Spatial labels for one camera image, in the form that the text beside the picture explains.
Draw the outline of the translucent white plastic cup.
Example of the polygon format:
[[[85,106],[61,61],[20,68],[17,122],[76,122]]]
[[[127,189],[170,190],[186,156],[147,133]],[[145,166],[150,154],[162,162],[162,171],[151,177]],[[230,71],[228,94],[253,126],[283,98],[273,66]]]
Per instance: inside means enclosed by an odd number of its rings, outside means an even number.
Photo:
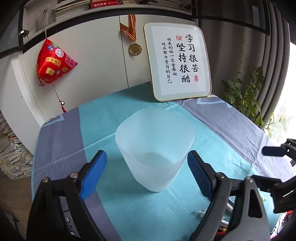
[[[125,120],[115,140],[135,180],[152,192],[170,187],[195,139],[193,125],[162,108],[145,108]]]

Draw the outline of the framed calligraphy board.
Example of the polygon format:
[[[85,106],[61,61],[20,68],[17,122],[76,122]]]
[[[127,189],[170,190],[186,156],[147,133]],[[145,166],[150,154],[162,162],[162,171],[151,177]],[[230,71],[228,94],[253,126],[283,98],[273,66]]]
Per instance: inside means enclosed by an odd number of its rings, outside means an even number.
[[[211,93],[209,58],[199,27],[146,23],[144,34],[157,101],[205,97]]]

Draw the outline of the gold medal with striped ribbon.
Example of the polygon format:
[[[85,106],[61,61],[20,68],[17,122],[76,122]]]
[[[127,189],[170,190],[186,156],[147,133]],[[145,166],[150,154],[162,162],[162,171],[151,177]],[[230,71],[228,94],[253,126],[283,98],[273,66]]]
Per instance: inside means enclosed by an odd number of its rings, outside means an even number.
[[[134,14],[128,15],[129,26],[120,23],[121,32],[125,33],[126,36],[132,41],[128,48],[128,52],[131,56],[138,56],[142,52],[142,47],[136,43],[136,17]]]

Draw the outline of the white cabinet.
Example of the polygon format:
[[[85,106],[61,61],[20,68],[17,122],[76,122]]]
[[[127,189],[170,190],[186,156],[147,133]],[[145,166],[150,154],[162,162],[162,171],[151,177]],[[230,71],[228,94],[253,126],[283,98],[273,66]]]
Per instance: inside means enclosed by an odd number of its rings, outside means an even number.
[[[187,21],[169,16],[137,15],[137,43],[142,52],[131,56],[130,40],[120,31],[128,17],[111,16],[84,22],[50,37],[77,62],[53,85],[40,86],[36,75],[42,43],[1,60],[1,112],[22,144],[31,152],[44,122],[93,99],[151,80],[144,25]]]

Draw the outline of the red pyramid hanging ornament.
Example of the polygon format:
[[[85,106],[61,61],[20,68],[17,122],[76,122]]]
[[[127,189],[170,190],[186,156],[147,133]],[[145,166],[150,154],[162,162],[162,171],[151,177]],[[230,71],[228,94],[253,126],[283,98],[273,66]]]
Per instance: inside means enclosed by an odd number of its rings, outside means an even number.
[[[76,67],[78,63],[72,59],[57,44],[45,39],[37,57],[36,74],[40,86],[51,85],[60,103],[62,112],[65,113],[65,101],[60,99],[54,82]]]

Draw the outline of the green potted plant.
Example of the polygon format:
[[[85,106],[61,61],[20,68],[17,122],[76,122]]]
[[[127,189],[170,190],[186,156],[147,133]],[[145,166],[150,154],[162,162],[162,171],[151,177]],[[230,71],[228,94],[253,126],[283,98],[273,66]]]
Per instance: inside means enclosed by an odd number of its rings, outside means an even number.
[[[271,127],[276,123],[282,123],[282,116],[276,120],[274,114],[272,114],[269,120],[263,120],[263,117],[260,115],[262,104],[259,102],[259,95],[265,87],[263,66],[253,66],[252,70],[247,74],[249,80],[244,83],[242,80],[242,70],[243,66],[247,65],[247,56],[244,51],[247,43],[244,37],[240,40],[240,46],[240,56],[234,77],[221,80],[225,93],[223,100],[251,120],[269,137],[272,137]]]

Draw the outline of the grey curtain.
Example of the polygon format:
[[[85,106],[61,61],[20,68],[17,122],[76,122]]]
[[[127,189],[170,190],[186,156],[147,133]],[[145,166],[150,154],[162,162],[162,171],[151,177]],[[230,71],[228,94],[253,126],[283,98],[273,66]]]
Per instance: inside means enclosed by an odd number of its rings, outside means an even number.
[[[280,98],[290,55],[290,29],[274,1],[197,1],[198,26],[209,56],[212,91],[224,97],[223,81],[250,75],[262,67],[264,86],[255,99],[268,121]]]

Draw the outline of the stack of books on floor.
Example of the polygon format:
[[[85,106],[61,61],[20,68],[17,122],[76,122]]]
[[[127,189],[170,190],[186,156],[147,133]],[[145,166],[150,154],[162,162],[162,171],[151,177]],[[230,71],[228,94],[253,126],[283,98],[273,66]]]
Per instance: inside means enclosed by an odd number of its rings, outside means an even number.
[[[18,139],[1,113],[1,171],[10,180],[31,176],[33,155]]]

